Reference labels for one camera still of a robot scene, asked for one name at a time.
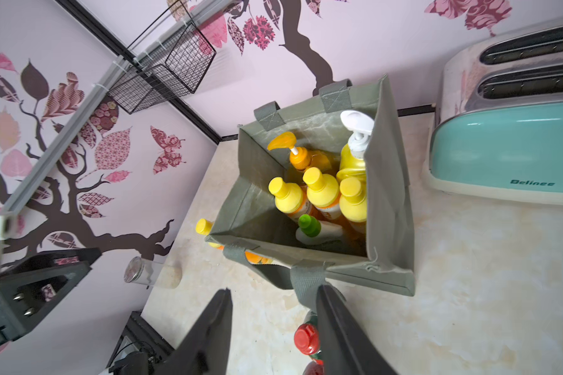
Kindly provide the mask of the white bottle green cap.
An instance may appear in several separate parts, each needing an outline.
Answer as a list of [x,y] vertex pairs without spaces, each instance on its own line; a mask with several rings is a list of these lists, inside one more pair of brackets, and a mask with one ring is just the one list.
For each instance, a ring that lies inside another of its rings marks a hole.
[[321,221],[308,214],[299,218],[298,225],[296,239],[304,245],[325,245],[345,240],[341,226]]

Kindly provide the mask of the orange bottle yellow cap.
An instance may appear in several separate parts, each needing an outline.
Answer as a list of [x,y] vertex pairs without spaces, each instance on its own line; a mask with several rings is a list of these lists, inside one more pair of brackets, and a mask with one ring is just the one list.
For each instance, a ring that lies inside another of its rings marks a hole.
[[270,181],[268,190],[275,197],[276,208],[294,222],[298,223],[300,217],[305,214],[318,220],[323,219],[321,213],[309,201],[306,190],[298,184],[275,177]]
[[337,221],[342,212],[339,207],[339,183],[333,175],[322,173],[319,168],[311,167],[303,174],[307,186],[309,201],[329,221]]
[[[223,251],[226,246],[234,242],[234,239],[232,237],[229,237],[228,235],[225,235],[224,237],[214,237],[211,234],[213,229],[214,222],[204,218],[199,219],[195,225],[195,232],[205,237],[206,243],[213,248]],[[252,265],[271,265],[274,262],[273,259],[261,256],[260,254],[257,254],[252,250],[245,250],[244,256],[247,262]]]
[[365,235],[368,218],[366,187],[356,177],[348,177],[341,181],[339,190],[342,215],[356,232]]

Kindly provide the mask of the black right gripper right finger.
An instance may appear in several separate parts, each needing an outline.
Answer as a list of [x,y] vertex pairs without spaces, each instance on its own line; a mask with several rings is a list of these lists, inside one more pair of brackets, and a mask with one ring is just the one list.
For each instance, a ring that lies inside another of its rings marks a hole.
[[316,312],[326,374],[395,374],[333,287],[317,290]]

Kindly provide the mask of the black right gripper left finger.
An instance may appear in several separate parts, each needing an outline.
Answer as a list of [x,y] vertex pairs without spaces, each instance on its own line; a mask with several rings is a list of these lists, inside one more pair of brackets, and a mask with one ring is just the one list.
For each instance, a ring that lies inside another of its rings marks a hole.
[[225,374],[231,347],[231,291],[220,289],[166,360],[167,374]]

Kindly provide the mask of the large yellow dish soap bottle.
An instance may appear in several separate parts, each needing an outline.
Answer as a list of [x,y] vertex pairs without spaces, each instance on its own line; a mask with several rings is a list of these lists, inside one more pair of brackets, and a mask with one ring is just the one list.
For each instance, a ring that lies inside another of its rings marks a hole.
[[345,110],[340,114],[342,125],[352,134],[342,148],[339,171],[336,179],[339,182],[347,178],[356,178],[363,184],[367,181],[364,153],[372,140],[375,121],[363,112]]

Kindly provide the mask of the mint green toaster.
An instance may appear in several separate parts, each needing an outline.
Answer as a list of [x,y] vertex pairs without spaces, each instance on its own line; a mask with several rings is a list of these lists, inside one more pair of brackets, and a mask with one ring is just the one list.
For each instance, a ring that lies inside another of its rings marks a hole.
[[422,178],[447,193],[563,206],[563,17],[447,62]]

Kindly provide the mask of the dark green bottle red cap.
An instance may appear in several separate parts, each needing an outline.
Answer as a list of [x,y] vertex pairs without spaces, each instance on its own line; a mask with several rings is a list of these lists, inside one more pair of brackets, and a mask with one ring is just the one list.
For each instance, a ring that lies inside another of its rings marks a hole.
[[319,365],[323,364],[322,345],[318,329],[317,314],[310,311],[303,323],[296,329],[293,341],[295,347]]

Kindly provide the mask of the clear glass jar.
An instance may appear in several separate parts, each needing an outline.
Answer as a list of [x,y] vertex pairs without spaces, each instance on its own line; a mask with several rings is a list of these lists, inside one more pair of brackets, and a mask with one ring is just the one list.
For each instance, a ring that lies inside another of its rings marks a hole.
[[147,287],[175,289],[180,284],[181,269],[160,262],[134,257],[124,272],[124,282]]

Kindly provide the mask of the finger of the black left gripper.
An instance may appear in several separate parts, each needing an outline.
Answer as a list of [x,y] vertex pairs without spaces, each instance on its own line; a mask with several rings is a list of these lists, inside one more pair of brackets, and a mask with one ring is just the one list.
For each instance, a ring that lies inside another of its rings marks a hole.
[[0,348],[36,328],[92,270],[99,248],[44,251],[0,273]]

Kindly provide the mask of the orange pump soap bottle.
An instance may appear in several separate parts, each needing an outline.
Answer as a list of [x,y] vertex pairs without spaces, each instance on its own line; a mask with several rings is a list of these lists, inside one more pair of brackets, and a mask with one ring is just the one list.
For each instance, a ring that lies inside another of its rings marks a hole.
[[297,137],[292,132],[280,134],[267,145],[268,151],[280,148],[289,150],[289,162],[298,172],[304,173],[311,167],[319,168],[322,173],[333,170],[332,159],[327,153],[297,146]]

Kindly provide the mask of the grey-green shopping bag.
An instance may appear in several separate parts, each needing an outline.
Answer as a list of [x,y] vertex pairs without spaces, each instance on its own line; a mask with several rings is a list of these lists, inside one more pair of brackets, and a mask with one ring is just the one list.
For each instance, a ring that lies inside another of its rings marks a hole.
[[300,304],[330,280],[415,294],[408,164],[389,78],[271,102],[239,130],[239,176],[212,224],[225,257]]

